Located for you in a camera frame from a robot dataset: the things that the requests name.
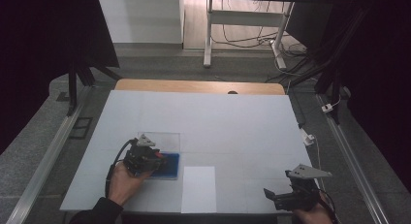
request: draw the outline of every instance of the wooden edge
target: wooden edge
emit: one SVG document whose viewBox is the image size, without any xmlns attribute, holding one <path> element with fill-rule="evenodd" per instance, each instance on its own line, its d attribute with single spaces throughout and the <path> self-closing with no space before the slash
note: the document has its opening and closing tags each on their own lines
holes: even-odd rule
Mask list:
<svg viewBox="0 0 411 224">
<path fill-rule="evenodd" d="M 234 91 L 248 95 L 285 95 L 278 83 L 192 81 L 192 80 L 119 80 L 114 90 L 159 92 L 194 92 L 227 94 Z"/>
</svg>

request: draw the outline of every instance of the white wall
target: white wall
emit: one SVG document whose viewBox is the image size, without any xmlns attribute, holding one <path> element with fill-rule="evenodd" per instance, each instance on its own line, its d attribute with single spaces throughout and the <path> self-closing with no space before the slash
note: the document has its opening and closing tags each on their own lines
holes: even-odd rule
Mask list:
<svg viewBox="0 0 411 224">
<path fill-rule="evenodd" d="M 183 42 L 183 0 L 100 0 L 114 43 Z"/>
</svg>

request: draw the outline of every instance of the white paper sheet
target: white paper sheet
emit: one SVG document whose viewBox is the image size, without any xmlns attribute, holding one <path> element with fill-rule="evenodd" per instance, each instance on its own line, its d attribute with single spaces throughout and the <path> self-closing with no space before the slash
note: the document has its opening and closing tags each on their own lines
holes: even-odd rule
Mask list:
<svg viewBox="0 0 411 224">
<path fill-rule="evenodd" d="M 217 211 L 214 167 L 184 167 L 181 213 Z"/>
</svg>

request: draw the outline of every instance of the sleeve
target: sleeve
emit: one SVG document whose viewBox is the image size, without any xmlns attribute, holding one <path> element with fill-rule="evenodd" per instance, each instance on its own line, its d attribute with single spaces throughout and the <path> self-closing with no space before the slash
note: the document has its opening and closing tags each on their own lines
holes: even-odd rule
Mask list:
<svg viewBox="0 0 411 224">
<path fill-rule="evenodd" d="M 92 210 L 84 210 L 76 213 L 70 220 L 70 224 L 114 224 L 115 219 L 121 211 L 123 211 L 123 207 L 102 197 Z"/>
</svg>

